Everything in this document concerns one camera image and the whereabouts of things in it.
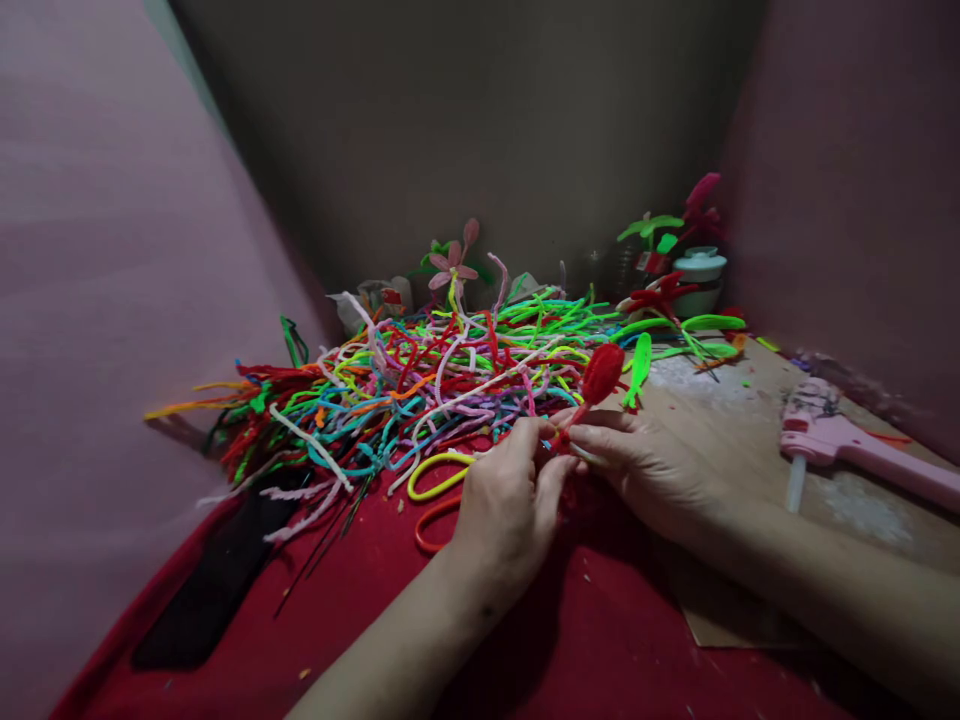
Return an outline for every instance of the white container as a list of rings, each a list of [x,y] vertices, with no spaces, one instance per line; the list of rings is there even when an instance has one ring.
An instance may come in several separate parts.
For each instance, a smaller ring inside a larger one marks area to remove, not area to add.
[[[690,248],[682,258],[674,261],[673,272],[683,272],[681,284],[697,283],[700,286],[698,292],[673,301],[673,310],[678,317],[688,318],[713,312],[723,287],[720,276],[726,264],[727,259],[717,255],[715,247]]]

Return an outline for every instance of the pink glue gun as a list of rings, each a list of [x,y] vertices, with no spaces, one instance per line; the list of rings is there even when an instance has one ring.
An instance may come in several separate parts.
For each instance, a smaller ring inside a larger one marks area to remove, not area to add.
[[[830,465],[840,458],[904,490],[960,513],[960,474],[918,460],[877,440],[839,414],[840,393],[819,378],[794,388],[783,411],[780,450],[793,458],[787,509],[797,512],[807,462]]]

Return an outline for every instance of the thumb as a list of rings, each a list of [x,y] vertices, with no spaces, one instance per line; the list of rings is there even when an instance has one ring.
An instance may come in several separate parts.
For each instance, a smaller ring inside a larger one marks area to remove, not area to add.
[[[571,455],[551,458],[537,477],[536,523],[538,528],[549,528],[557,521],[557,506],[560,504],[560,494],[563,492],[563,483],[574,469],[579,460]]]
[[[637,459],[640,448],[637,436],[597,425],[574,425],[570,440],[587,452],[625,465]]]

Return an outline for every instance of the hand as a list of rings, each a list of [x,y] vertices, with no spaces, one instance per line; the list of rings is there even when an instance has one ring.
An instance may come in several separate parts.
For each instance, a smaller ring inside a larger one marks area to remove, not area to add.
[[[443,552],[497,614],[523,594],[543,564],[564,480],[577,466],[576,458],[555,457],[538,472],[540,441],[555,434],[546,420],[521,418],[464,480],[457,528]]]
[[[552,418],[559,425],[571,410]],[[730,492],[696,455],[647,414],[594,410],[570,428],[570,440],[603,458],[604,476],[634,514],[668,540],[684,544]]]

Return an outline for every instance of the yellow pipe cleaner loop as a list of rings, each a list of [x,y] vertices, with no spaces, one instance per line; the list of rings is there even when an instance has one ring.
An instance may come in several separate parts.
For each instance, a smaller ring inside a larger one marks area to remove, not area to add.
[[[420,476],[429,468],[436,465],[438,462],[443,462],[444,460],[453,460],[454,462],[460,462],[467,465],[467,467],[451,478],[447,478],[442,483],[436,487],[432,487],[426,492],[418,493],[416,491],[417,480],[420,479]],[[430,500],[445,493],[447,490],[452,488],[458,482],[463,480],[467,473],[470,471],[470,465],[476,462],[476,458],[472,458],[469,455],[461,455],[460,453],[440,453],[439,455],[434,455],[431,458],[427,458],[417,469],[413,471],[413,475],[410,476],[410,479],[407,480],[407,495],[410,496],[411,500],[416,502],[421,502],[423,500]]]

